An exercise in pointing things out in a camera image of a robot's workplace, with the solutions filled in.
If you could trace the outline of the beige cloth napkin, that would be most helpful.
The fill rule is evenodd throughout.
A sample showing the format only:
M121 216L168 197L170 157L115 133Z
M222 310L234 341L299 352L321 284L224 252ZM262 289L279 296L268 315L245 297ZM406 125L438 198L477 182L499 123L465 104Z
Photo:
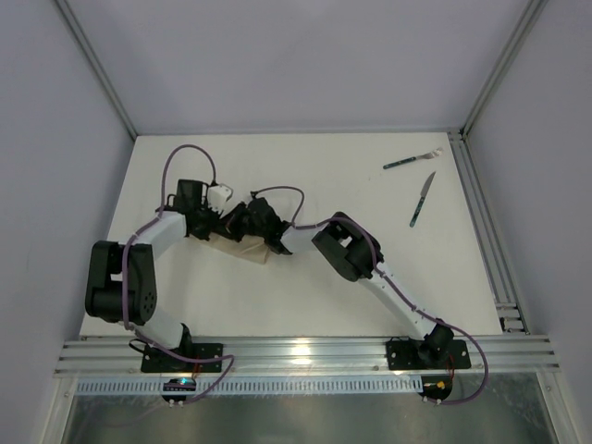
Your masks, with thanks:
M240 241L215 235L208 244L222 253L259 265L264 265L271 253L262 238L249 235L245 235Z

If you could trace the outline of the green handled knife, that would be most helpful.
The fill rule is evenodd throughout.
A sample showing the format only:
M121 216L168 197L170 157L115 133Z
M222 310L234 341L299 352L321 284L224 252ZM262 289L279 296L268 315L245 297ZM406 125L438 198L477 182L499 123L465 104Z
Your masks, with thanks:
M427 177L427 179L425 180L425 183L424 183L424 185L423 185L423 187L422 187L422 189L420 191L420 198L419 198L418 203L417 203L417 205L416 205L416 207L414 209L413 216L412 216L412 218L410 220L410 223L409 223L409 227L410 228L414 228L415 227L415 224L417 222L417 219L419 218L419 216L421 214L421 211L423 209L424 203L426 201L426 196L427 196L427 194L428 194L428 192L429 192L429 190L431 188L431 185L432 185L432 183L434 181L434 178L435 178L436 174L437 174L437 172L436 171L433 171Z

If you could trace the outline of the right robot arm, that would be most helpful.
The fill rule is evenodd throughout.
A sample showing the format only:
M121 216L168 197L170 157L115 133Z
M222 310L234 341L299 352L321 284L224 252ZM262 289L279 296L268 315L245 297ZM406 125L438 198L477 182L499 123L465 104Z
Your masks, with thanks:
M318 251L345 280L372 292L406 328L417 359L427 368L451 361L454 333L405 295L381 252L380 243L346 214L297 226L281 219L264 198L241 203L216 223L214 233L235 242L260 238L276 254Z

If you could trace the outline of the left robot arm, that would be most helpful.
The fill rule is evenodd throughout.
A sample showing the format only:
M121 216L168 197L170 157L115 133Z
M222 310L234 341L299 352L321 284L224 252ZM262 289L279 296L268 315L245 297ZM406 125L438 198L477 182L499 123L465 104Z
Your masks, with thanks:
M126 242L97 241L87 278L86 314L122 325L174 359L199 363L187 326L158 306L155 262L191 234L208 240L232 194L225 184L181 179L174 194L161 195L154 218Z

